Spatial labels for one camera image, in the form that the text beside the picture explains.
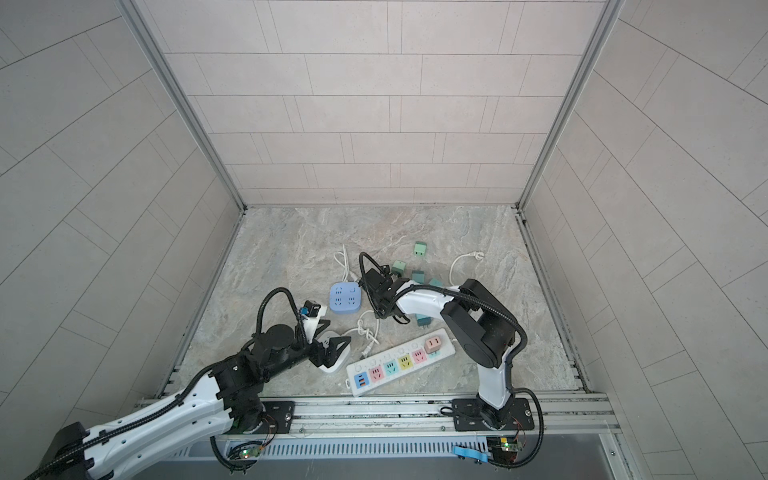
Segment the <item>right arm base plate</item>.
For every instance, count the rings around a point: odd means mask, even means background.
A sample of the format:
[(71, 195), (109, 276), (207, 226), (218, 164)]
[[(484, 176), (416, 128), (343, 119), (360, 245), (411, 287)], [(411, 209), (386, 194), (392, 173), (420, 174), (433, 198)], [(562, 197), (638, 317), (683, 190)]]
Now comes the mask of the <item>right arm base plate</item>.
[(501, 409), (493, 408), (480, 398), (456, 398), (449, 409), (458, 432), (530, 431), (535, 428), (534, 410), (524, 397), (510, 398)]

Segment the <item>left circuit board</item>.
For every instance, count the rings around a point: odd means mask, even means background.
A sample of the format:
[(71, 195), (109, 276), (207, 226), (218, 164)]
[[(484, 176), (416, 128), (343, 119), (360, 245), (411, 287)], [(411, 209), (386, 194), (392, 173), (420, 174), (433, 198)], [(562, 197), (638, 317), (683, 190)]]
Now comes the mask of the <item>left circuit board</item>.
[(248, 441), (232, 446), (227, 453), (227, 460), (230, 462), (253, 462), (262, 453), (262, 441)]

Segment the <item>pink plug adapter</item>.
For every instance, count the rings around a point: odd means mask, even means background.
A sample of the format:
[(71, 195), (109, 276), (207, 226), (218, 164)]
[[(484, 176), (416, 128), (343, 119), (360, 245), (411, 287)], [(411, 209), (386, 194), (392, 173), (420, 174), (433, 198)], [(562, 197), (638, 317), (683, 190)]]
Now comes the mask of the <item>pink plug adapter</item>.
[(428, 355), (438, 352), (443, 345), (442, 338), (439, 335), (432, 336), (425, 341), (424, 350)]

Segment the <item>white square power socket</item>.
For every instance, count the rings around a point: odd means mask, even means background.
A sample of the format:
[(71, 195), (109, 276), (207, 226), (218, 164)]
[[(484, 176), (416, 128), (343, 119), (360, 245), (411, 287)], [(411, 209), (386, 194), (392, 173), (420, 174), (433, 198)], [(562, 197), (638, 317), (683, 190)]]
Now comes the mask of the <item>white square power socket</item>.
[(324, 347), (323, 362), (319, 369), (327, 374), (338, 371), (350, 355), (351, 337), (323, 334), (319, 342)]

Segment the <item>green plug adapter left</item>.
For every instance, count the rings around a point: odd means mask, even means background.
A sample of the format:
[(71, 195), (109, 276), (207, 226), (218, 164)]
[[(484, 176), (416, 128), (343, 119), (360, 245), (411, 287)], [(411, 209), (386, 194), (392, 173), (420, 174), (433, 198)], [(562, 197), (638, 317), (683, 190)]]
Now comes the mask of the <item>green plug adapter left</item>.
[(407, 268), (407, 264), (401, 260), (395, 260), (392, 263), (392, 271), (398, 276), (404, 276)]

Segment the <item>aluminium rail frame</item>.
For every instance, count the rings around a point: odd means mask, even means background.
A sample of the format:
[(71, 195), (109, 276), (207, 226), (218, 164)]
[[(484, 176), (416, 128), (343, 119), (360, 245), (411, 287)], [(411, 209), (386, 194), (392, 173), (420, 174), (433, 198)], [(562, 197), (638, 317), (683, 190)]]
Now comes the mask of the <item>aluminium rail frame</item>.
[[(616, 433), (620, 429), (614, 408), (604, 394), (578, 391), (540, 392), (546, 434)], [(212, 436), (237, 440), (283, 440), (351, 437), (458, 436), (461, 434), (515, 434), (514, 430), (458, 432), (449, 416), (450, 395), (300, 397), (267, 399), (294, 401), (296, 406), (287, 434), (230, 435), (233, 419), (216, 413), (200, 400), (188, 400), (189, 415), (174, 418), (166, 414), (141, 427), (117, 436), (120, 445), (148, 448), (168, 444), (186, 447)], [(519, 433), (534, 439), (538, 428)]]

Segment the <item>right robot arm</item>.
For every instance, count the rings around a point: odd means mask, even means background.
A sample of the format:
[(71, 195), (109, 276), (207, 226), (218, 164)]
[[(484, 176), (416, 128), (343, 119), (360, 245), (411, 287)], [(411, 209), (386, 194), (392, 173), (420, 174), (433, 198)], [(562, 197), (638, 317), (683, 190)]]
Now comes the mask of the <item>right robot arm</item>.
[(405, 278), (366, 252), (359, 254), (358, 263), (359, 285), (377, 318), (391, 317), (400, 324), (412, 316), (441, 318), (461, 349), (477, 364), (479, 387), (474, 421), (495, 431), (509, 427), (519, 434), (524, 431), (524, 421), (515, 412), (522, 405), (518, 396), (530, 398), (538, 428), (532, 449), (521, 457), (501, 442), (491, 452), (488, 463), (507, 470), (531, 463), (541, 450), (545, 425), (536, 394), (512, 383), (514, 359), (528, 344), (528, 335), (517, 318), (478, 280), (468, 279), (459, 286), (434, 286)]

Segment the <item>light green plug adapter far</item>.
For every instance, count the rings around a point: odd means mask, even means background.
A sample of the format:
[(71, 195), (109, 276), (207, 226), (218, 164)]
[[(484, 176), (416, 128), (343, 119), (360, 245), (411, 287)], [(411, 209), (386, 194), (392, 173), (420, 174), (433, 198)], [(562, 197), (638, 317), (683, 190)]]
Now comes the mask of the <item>light green plug adapter far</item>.
[(417, 241), (414, 244), (413, 252), (416, 256), (425, 256), (427, 252), (427, 244), (423, 241)]

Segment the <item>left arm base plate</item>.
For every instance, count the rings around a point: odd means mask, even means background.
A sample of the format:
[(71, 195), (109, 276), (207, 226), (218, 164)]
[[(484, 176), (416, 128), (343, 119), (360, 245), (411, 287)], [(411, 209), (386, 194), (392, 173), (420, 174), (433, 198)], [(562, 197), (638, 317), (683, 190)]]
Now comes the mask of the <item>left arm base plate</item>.
[(287, 434), (295, 410), (294, 401), (266, 401), (244, 407), (234, 416), (230, 435)]

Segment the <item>right circuit board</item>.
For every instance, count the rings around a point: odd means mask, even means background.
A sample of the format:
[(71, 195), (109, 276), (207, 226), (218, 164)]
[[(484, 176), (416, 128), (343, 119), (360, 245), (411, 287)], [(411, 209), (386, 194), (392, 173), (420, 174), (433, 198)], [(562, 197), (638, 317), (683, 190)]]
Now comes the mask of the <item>right circuit board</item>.
[(513, 464), (525, 443), (518, 437), (489, 436), (486, 438), (489, 460), (503, 465)]

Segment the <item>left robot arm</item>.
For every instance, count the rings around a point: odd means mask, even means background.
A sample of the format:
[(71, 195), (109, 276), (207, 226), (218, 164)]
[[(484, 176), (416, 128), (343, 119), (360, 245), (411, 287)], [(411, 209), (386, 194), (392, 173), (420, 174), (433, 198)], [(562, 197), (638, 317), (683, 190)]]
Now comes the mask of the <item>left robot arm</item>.
[(347, 353), (349, 336), (328, 332), (323, 308), (312, 301), (298, 306), (278, 287), (294, 317), (293, 325), (263, 327), (264, 300), (251, 338), (234, 354), (200, 369), (178, 393), (103, 425), (74, 422), (59, 430), (32, 479), (118, 479), (138, 473), (165, 456), (204, 438), (264, 433), (266, 448), (288, 432), (291, 416), (267, 407), (260, 398), (266, 383), (308, 360), (332, 369)]

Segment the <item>white long power strip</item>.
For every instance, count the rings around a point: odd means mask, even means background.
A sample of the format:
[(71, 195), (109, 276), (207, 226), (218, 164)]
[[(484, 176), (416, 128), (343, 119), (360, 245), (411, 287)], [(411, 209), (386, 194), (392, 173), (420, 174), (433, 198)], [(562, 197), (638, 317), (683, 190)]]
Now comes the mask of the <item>white long power strip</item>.
[[(424, 350), (425, 341), (435, 335), (442, 338), (442, 348), (428, 355)], [(454, 343), (441, 328), (349, 364), (346, 367), (349, 389), (354, 397), (359, 397), (455, 354)]]

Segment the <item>blue square power socket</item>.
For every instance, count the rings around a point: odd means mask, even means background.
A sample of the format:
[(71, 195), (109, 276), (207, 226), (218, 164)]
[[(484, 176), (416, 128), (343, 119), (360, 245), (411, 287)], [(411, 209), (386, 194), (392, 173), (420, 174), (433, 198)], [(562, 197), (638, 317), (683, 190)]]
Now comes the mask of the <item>blue square power socket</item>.
[(329, 308), (336, 314), (354, 314), (361, 308), (362, 291), (356, 282), (337, 282), (329, 292)]

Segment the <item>circuit board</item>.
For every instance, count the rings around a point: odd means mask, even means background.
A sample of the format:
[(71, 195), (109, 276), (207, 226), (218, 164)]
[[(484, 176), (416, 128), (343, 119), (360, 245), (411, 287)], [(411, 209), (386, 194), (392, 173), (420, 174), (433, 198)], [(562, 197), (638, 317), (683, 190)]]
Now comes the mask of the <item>circuit board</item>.
[(253, 462), (262, 453), (262, 441), (248, 441), (232, 446), (227, 453), (227, 460), (230, 462)]
[(518, 437), (489, 436), (486, 438), (489, 460), (503, 465), (513, 464), (525, 443)]

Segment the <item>blue tape piece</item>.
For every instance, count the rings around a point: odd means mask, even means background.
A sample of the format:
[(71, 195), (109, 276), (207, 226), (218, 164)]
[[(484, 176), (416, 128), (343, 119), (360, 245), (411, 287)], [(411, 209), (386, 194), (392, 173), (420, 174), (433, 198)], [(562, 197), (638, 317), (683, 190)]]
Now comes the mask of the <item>blue tape piece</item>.
[(460, 459), (471, 459), (477, 464), (488, 463), (488, 454), (473, 448), (454, 446), (452, 452)]

